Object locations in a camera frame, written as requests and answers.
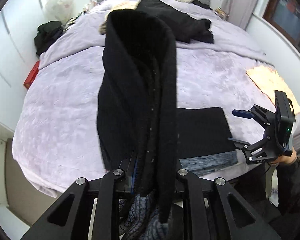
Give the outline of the right black sleeve forearm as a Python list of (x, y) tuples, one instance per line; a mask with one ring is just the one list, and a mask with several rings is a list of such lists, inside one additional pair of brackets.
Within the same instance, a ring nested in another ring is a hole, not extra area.
[(270, 224), (281, 239), (300, 239), (300, 160), (279, 164), (276, 171), (281, 216)]

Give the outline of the person right hand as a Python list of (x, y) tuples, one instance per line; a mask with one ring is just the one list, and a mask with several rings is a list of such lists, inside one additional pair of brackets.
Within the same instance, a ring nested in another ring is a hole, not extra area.
[(272, 164), (276, 165), (276, 164), (283, 163), (286, 165), (291, 165), (292, 163), (294, 163), (296, 161), (297, 158), (298, 158), (298, 155), (297, 155), (295, 149), (292, 148), (292, 154), (290, 157), (286, 156), (286, 155), (281, 155), (275, 161), (273, 161)]

